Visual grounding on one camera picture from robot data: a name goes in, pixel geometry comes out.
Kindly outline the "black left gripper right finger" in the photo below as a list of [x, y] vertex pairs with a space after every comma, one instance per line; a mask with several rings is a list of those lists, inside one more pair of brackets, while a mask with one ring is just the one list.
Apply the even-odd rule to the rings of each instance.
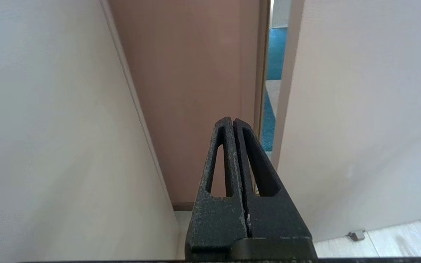
[[247, 237], [234, 259], [316, 259], [311, 233], [250, 125], [234, 120]]

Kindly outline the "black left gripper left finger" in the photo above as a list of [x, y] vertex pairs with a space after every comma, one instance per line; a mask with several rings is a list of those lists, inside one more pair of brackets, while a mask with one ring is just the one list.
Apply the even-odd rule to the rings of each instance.
[[[225, 197], [212, 196], [218, 148], [224, 150]], [[187, 260], [230, 260], [234, 242], [247, 238], [242, 183], [232, 119], [214, 126], [185, 240]]]

